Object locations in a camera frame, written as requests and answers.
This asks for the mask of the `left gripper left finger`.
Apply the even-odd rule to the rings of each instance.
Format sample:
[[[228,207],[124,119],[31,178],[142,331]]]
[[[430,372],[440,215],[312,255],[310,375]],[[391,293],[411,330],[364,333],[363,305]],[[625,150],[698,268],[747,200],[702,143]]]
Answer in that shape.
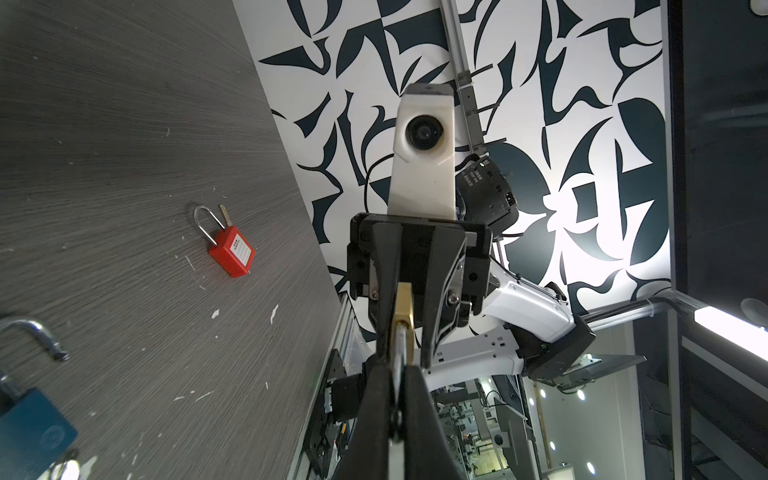
[[[349,448],[339,462],[333,479],[388,478],[392,397],[390,366],[376,360],[368,375]]]

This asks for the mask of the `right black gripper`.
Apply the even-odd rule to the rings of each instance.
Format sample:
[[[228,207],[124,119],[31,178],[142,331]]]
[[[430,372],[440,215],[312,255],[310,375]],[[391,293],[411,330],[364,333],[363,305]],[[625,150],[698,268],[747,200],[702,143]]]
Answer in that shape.
[[[437,336],[465,326],[488,295],[492,234],[482,223],[359,213],[350,221],[350,295],[369,300],[376,353],[388,354],[399,282],[412,285],[422,326],[421,366],[430,368]]]

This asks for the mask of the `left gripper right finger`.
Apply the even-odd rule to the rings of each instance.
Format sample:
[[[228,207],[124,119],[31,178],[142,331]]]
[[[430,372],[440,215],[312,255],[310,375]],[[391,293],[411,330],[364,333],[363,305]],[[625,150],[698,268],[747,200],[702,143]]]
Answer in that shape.
[[[404,478],[463,479],[453,461],[423,373],[417,366],[404,368],[400,409],[404,442]]]

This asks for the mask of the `brass padlock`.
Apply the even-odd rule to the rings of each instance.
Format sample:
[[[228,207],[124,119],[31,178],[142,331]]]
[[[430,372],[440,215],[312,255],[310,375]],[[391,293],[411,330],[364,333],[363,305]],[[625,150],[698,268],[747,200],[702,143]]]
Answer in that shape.
[[[413,363],[414,356],[414,308],[412,285],[400,282],[395,295],[394,312],[390,329],[389,360],[395,399],[400,397],[404,370]]]

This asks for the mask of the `red padlock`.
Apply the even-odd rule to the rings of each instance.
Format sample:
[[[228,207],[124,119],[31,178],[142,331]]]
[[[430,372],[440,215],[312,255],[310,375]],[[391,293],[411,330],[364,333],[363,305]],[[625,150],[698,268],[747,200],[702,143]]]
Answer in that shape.
[[[216,236],[212,236],[201,224],[201,212],[208,213],[218,225],[219,231]],[[209,255],[230,277],[238,278],[250,273],[254,248],[236,226],[222,223],[213,211],[204,205],[194,208],[193,221],[210,243]]]

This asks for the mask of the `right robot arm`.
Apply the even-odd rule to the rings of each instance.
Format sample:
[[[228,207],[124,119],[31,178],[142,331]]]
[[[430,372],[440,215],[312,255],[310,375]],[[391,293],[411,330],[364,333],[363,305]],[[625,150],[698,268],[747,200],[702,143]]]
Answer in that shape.
[[[492,160],[475,159],[456,186],[455,220],[361,213],[351,221],[350,292],[368,299],[375,352],[393,376],[412,364],[433,390],[519,374],[565,392],[642,362],[589,354],[592,320],[574,314],[555,284],[533,284],[492,257],[492,239],[518,216]]]

